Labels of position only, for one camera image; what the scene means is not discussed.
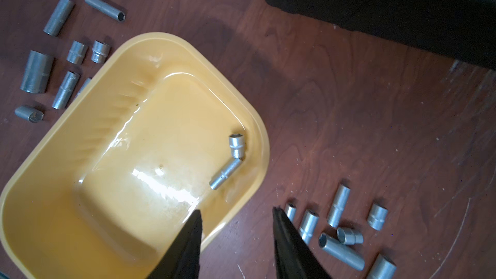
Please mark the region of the slim silver socket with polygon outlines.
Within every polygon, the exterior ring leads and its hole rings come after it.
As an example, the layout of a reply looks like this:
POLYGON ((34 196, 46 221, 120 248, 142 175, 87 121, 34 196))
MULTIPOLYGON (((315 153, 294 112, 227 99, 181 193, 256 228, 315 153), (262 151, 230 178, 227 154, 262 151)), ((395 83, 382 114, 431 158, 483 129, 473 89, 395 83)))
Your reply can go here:
POLYGON ((50 19, 43 29, 44 33, 49 36, 57 36, 72 12, 74 6, 75 4, 71 0, 59 0, 56 8, 50 16, 50 19))

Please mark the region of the long silver socket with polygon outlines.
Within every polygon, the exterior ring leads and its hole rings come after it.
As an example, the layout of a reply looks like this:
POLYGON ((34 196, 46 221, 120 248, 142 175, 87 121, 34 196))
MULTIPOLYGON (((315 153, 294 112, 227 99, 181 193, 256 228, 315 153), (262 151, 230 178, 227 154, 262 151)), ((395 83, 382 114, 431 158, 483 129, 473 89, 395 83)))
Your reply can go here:
POLYGON ((85 0, 86 4, 91 6, 93 9, 105 14, 106 16, 118 21, 124 22, 126 15, 120 9, 102 1, 102 0, 85 0))

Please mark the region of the yellow plastic tray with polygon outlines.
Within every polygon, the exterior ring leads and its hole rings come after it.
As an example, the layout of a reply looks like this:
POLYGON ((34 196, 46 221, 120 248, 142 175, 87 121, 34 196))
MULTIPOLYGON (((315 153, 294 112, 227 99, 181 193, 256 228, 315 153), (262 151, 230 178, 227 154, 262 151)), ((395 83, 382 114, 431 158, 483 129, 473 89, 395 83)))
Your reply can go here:
POLYGON ((194 210, 207 247, 261 186, 266 127, 182 38, 141 34, 114 51, 1 194, 1 243, 28 278, 145 278, 194 210), (212 177, 245 156, 217 189, 212 177))

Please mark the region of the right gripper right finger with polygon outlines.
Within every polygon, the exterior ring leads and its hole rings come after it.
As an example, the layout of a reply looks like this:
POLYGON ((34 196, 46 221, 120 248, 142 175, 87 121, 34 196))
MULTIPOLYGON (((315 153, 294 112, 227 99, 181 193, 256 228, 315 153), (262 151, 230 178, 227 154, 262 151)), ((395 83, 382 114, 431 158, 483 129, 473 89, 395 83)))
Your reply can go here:
POLYGON ((331 278, 280 207, 273 208, 273 238, 277 278, 331 278))

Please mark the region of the silver socket lowest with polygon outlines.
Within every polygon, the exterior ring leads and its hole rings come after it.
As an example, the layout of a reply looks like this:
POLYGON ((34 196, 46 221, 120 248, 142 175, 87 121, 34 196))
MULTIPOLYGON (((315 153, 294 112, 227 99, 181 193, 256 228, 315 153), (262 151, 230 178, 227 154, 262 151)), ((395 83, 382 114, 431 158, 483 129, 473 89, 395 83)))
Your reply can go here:
POLYGON ((15 115, 31 123, 39 123, 44 118, 44 113, 28 105, 22 105, 15 109, 15 115))

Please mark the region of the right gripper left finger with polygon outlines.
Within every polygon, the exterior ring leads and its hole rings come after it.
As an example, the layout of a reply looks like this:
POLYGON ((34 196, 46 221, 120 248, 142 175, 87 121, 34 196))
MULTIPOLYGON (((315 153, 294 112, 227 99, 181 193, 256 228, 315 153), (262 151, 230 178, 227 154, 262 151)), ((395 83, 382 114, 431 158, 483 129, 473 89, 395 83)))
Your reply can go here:
POLYGON ((198 278, 202 232, 202 216, 197 209, 147 278, 198 278))

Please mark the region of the short silver socket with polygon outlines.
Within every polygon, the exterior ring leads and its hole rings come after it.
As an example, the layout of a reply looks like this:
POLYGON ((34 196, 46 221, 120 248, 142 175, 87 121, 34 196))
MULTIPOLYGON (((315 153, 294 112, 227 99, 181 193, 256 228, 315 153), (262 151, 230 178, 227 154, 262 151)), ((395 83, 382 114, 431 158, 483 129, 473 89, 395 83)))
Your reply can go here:
POLYGON ((73 41, 67 56, 67 61, 74 65, 81 65, 83 63, 87 50, 87 45, 78 41, 73 41))
POLYGON ((105 60, 107 59, 107 57, 110 53, 110 50, 111 50, 110 45, 108 45, 106 43, 102 43, 98 40, 95 40, 94 44, 92 46, 91 60, 97 64, 105 63, 105 60))
POLYGON ((337 237, 339 242, 343 245, 356 245, 364 243, 362 233, 349 227, 339 227, 337 229, 337 237))
POLYGON ((368 225, 376 231, 381 231, 388 214, 388 210, 376 203, 374 203, 368 214, 368 225))

